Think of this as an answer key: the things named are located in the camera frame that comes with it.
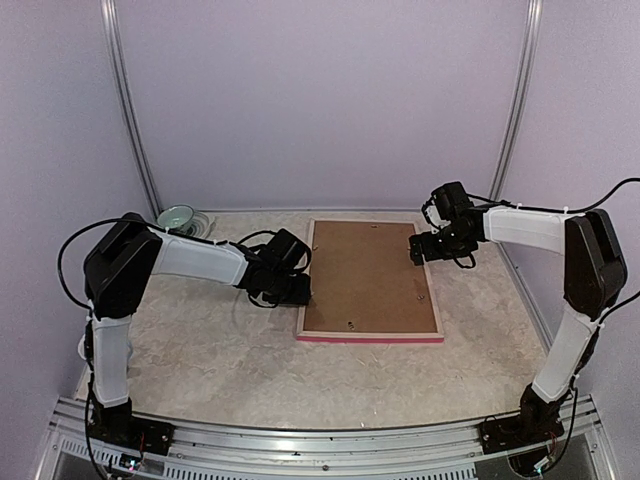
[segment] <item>marble countertop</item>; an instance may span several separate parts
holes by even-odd
[[[211,237],[238,240],[284,227],[306,239],[312,217],[416,221],[426,229],[413,213],[229,213],[215,214]],[[154,276],[131,325],[134,409],[322,429],[421,425],[516,409],[544,350],[496,246],[483,244],[476,259],[473,270],[429,264],[443,345],[299,342],[297,309],[258,309],[234,288]]]

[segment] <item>wall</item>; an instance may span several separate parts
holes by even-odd
[[[486,194],[527,1],[119,2],[165,204],[415,209]]]
[[[545,2],[540,40],[504,197],[525,204],[580,207],[619,180],[640,174],[640,3]],[[606,203],[630,279],[640,288],[640,186]],[[555,333],[561,318],[562,261],[510,248]],[[584,370],[623,479],[640,478],[640,301],[613,315]]]
[[[2,478],[27,478],[57,396],[80,375],[84,313],[58,285],[59,246],[91,221],[147,213],[100,15],[79,0],[0,5]],[[79,295],[89,241],[66,264]]]

